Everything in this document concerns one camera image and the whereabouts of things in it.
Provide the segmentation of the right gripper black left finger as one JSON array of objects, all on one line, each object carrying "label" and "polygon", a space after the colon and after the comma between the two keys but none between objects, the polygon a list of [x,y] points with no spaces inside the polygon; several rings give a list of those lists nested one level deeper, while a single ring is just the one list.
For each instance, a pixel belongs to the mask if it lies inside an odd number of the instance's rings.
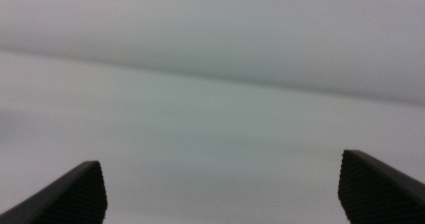
[{"label": "right gripper black left finger", "polygon": [[2,224],[102,224],[108,201],[98,161],[79,164],[1,214]]}]

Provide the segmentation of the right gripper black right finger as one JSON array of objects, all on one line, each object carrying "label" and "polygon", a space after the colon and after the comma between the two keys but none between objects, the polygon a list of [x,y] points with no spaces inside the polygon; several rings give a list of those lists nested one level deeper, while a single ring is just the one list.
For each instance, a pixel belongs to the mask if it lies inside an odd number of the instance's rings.
[{"label": "right gripper black right finger", "polygon": [[350,223],[424,224],[424,184],[360,150],[345,150],[338,198]]}]

